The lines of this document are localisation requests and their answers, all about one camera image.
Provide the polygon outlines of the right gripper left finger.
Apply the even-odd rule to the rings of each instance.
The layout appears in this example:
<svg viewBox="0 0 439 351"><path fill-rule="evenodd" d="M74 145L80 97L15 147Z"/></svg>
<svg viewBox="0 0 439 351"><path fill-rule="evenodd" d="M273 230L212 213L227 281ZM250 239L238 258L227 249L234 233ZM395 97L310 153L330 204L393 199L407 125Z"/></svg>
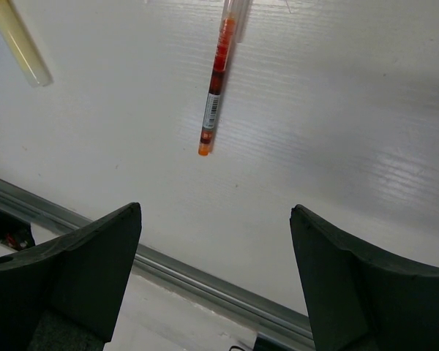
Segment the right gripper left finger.
<svg viewBox="0 0 439 351"><path fill-rule="evenodd" d="M139 203L0 257L0 350L103 350L142 230Z"/></svg>

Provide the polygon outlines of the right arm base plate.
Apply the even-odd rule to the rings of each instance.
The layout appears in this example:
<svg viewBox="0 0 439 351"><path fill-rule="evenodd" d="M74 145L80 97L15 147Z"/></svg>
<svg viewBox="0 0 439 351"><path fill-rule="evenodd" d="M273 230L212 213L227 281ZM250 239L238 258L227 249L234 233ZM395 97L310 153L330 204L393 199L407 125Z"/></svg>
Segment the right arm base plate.
<svg viewBox="0 0 439 351"><path fill-rule="evenodd" d="M15 251L22 251L35 246L31 225L0 212L0 244Z"/></svg>

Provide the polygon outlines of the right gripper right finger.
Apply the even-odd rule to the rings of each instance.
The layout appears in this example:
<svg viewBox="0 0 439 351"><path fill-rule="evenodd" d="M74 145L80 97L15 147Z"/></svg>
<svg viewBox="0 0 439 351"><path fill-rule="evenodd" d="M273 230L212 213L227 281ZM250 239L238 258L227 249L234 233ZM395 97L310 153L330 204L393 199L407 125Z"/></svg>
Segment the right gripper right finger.
<svg viewBox="0 0 439 351"><path fill-rule="evenodd" d="M439 350L439 268L392 254L308 208L290 231L317 350Z"/></svg>

